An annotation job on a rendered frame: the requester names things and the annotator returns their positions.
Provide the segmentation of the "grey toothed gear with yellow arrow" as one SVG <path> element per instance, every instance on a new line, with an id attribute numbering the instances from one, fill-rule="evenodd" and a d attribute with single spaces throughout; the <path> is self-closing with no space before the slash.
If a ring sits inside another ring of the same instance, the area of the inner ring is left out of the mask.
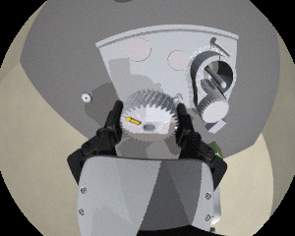
<path id="1" fill-rule="evenodd" d="M 122 131 L 141 142 L 159 142 L 173 136 L 179 128 L 179 119 L 174 100 L 167 95 L 154 89 L 130 95 L 120 117 Z"/>

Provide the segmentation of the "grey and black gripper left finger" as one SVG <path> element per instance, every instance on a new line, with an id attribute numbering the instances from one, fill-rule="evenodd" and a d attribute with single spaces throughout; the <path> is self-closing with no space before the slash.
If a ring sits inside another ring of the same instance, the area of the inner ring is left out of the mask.
<path id="1" fill-rule="evenodd" d="M 117 155 L 115 146 L 121 142 L 123 133 L 122 128 L 120 128 L 123 106 L 123 101 L 116 100 L 113 110 L 107 116 L 104 127 L 98 129 L 96 136 L 83 143 L 81 148 L 68 156 L 67 162 L 78 186 L 84 163 L 90 156 L 98 154 Z"/>

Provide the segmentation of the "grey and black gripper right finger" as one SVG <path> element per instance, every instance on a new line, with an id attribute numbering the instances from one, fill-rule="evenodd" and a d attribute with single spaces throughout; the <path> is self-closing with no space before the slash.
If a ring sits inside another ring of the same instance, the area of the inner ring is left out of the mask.
<path id="1" fill-rule="evenodd" d="M 177 104 L 176 109 L 179 119 L 179 128 L 175 131 L 176 145 L 181 148 L 178 159 L 193 158 L 206 162 L 211 170 L 213 188 L 215 190 L 227 170 L 227 163 L 202 141 L 202 137 L 198 132 L 194 131 L 192 120 L 190 114 L 187 114 L 185 104 Z"/>

